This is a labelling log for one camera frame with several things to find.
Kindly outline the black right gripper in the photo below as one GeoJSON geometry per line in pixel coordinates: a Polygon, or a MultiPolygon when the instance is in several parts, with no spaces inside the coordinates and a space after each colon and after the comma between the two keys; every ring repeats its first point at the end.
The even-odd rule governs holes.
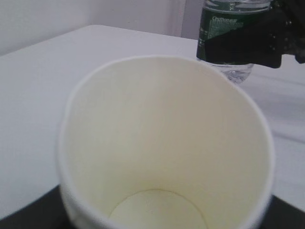
{"type": "Polygon", "coordinates": [[[305,2],[273,0],[271,6],[273,10],[253,23],[205,41],[205,60],[215,64],[253,63],[279,68],[283,53],[293,55],[299,64],[305,63],[305,2]]]}

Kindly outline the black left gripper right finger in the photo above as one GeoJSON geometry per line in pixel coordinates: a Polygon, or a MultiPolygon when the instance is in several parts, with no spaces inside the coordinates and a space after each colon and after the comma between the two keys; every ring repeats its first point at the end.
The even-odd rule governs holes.
{"type": "Polygon", "coordinates": [[[259,229],[305,229],[305,212],[272,196],[259,229]]]}

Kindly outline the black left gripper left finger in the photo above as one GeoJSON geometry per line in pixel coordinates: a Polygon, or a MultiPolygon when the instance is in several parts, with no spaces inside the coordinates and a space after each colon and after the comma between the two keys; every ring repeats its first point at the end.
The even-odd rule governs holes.
{"type": "Polygon", "coordinates": [[[59,186],[0,220],[2,229],[70,229],[59,186]]]}

